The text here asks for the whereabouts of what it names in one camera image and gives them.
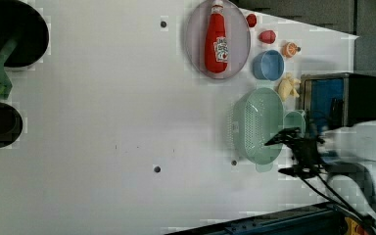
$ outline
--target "gray plate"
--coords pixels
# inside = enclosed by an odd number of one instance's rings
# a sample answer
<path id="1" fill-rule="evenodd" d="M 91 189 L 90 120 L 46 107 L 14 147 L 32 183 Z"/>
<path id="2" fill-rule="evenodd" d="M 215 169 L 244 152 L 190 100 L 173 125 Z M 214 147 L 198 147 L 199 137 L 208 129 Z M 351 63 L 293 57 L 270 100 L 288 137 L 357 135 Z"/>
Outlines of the gray plate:
<path id="1" fill-rule="evenodd" d="M 192 64 L 211 78 L 228 78 L 239 72 L 247 62 L 250 52 L 250 32 L 247 21 L 240 9 L 233 3 L 223 0 L 225 33 L 228 43 L 228 66 L 224 72 L 213 73 L 204 63 L 204 44 L 212 10 L 212 0 L 198 6 L 191 15 L 185 33 L 185 46 Z"/>

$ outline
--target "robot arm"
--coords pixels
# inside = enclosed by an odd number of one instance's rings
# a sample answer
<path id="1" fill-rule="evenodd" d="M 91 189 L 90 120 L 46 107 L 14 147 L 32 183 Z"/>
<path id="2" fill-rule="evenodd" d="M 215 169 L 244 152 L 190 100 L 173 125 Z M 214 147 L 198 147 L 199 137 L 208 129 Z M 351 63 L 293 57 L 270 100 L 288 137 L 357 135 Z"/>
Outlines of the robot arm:
<path id="1" fill-rule="evenodd" d="M 328 131 L 315 139 L 300 138 L 299 132 L 298 128 L 284 129 L 266 143 L 266 145 L 278 143 L 287 145 L 292 150 L 293 158 L 297 160 L 292 167 L 279 169 L 279 172 L 302 180 L 315 176 L 323 180 L 319 173 L 325 170 L 328 173 L 328 182 L 336 176 L 345 176 L 347 181 L 357 185 L 366 204 L 376 213 L 376 170 L 370 170 L 364 164 L 376 163 L 376 121 Z M 324 183 L 339 197 L 326 182 Z M 354 202 L 359 202 L 362 195 L 357 196 L 353 193 L 351 197 L 345 196 L 354 205 Z M 364 215 L 355 211 L 349 203 L 343 203 L 346 210 L 355 213 L 359 220 L 365 221 Z"/>

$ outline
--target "blue bowl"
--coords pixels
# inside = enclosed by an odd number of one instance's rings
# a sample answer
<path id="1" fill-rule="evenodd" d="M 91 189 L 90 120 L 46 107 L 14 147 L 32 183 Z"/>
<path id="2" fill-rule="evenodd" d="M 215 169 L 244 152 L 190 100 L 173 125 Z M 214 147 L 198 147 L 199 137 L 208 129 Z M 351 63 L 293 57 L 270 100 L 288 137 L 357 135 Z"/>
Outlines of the blue bowl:
<path id="1" fill-rule="evenodd" d="M 257 79 L 275 81 L 285 70 L 285 61 L 279 52 L 270 50 L 258 54 L 253 60 L 253 74 Z"/>

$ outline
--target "green cup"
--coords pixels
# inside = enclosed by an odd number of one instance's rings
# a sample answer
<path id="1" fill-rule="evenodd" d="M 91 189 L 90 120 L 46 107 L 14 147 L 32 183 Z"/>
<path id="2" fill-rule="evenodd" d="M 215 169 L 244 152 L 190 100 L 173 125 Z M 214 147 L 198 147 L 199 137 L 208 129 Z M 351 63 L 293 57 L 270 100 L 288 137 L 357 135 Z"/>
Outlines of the green cup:
<path id="1" fill-rule="evenodd" d="M 301 129 L 301 136 L 305 136 L 306 132 L 306 121 L 305 121 L 305 111 L 296 110 L 291 111 L 283 117 L 283 128 L 294 128 L 298 127 Z"/>

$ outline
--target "orange toy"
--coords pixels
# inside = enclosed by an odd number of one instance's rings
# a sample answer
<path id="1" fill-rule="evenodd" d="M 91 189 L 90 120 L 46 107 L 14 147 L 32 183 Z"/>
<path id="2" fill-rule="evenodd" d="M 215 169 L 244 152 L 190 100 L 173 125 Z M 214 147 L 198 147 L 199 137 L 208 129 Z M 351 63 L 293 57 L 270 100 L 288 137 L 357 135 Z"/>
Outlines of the orange toy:
<path id="1" fill-rule="evenodd" d="M 282 55 L 285 56 L 286 58 L 292 58 L 293 56 L 296 55 L 296 53 L 300 51 L 301 51 L 301 47 L 298 47 L 293 42 L 288 42 L 286 43 L 286 45 L 283 46 Z"/>

